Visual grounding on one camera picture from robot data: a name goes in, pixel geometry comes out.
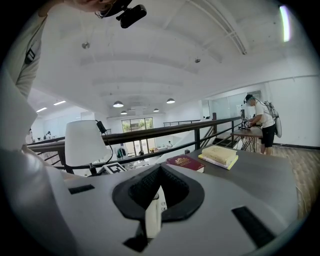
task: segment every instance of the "red book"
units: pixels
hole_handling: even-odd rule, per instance
[[[188,168],[190,170],[197,171],[199,173],[203,173],[204,169],[205,169],[205,166],[202,163],[198,162],[197,160],[194,160],[193,158],[191,158],[185,154],[181,154],[181,155],[177,155],[172,158],[168,158],[165,161],[165,163],[168,165],[174,165],[174,166]]]

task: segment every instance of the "fluorescent light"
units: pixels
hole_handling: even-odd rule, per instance
[[[46,110],[46,107],[40,108],[39,110],[37,110],[36,112],[41,112],[42,110]]]
[[[172,104],[172,103],[175,103],[176,101],[173,99],[173,98],[169,98],[166,103],[168,104]]]
[[[113,106],[115,108],[121,108],[124,106],[124,104],[121,101],[117,100],[115,103],[113,103]]]
[[[280,12],[283,23],[283,41],[288,42],[290,40],[290,25],[287,7],[285,7],[284,5],[280,6]]]
[[[63,101],[60,101],[60,102],[57,102],[57,103],[54,103],[53,105],[60,105],[60,104],[62,104],[62,103],[65,103],[66,101],[65,100],[63,100]]]

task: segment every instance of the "black rubber pad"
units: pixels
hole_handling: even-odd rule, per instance
[[[71,187],[71,188],[69,188],[69,191],[70,191],[71,195],[73,195],[73,194],[78,194],[78,193],[85,192],[88,190],[93,190],[94,188],[95,187],[90,184],[90,185],[84,185],[84,186]]]
[[[275,238],[274,234],[246,206],[235,208],[232,212],[258,248]]]

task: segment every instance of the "wooden floor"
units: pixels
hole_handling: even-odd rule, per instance
[[[298,196],[298,217],[304,217],[320,191],[320,150],[273,146],[273,156],[287,158],[292,166]]]

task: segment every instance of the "tabletop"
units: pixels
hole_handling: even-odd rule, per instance
[[[235,136],[246,136],[246,137],[255,137],[262,138],[262,130],[258,127],[251,127],[250,129],[235,129],[231,135]]]
[[[228,180],[276,209],[285,220],[298,216],[296,182],[288,159],[237,150],[230,170],[198,158],[202,149],[188,154],[205,165],[203,173]]]

